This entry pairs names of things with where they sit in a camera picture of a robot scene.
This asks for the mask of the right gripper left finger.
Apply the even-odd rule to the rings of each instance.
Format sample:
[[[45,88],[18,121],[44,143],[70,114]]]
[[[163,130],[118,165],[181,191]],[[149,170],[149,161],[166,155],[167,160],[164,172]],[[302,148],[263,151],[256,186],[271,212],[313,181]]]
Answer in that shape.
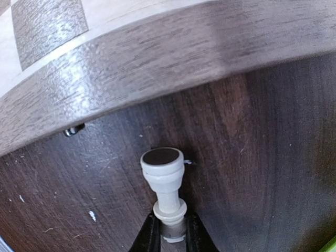
[[[160,221],[150,213],[138,232],[129,252],[160,252]]]

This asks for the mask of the white king chess piece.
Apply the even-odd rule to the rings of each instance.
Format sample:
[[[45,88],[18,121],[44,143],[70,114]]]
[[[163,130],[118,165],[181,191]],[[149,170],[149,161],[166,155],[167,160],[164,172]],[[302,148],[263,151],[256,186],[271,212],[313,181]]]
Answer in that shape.
[[[152,149],[141,156],[140,165],[143,177],[156,194],[153,213],[160,221],[161,236],[168,243],[183,241],[187,204],[178,193],[185,172],[183,153],[171,147]]]

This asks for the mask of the wooden chess board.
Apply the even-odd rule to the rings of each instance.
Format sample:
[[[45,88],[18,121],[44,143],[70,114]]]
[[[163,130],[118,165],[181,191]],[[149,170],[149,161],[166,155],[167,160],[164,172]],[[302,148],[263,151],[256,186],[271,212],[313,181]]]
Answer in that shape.
[[[335,1],[2,1],[1,155],[105,113],[335,51]]]

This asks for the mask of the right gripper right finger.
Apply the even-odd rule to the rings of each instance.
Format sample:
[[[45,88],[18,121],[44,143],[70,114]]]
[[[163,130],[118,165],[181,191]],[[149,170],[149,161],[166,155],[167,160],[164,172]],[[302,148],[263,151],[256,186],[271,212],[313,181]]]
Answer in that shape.
[[[219,252],[196,213],[189,214],[186,220],[186,251]]]

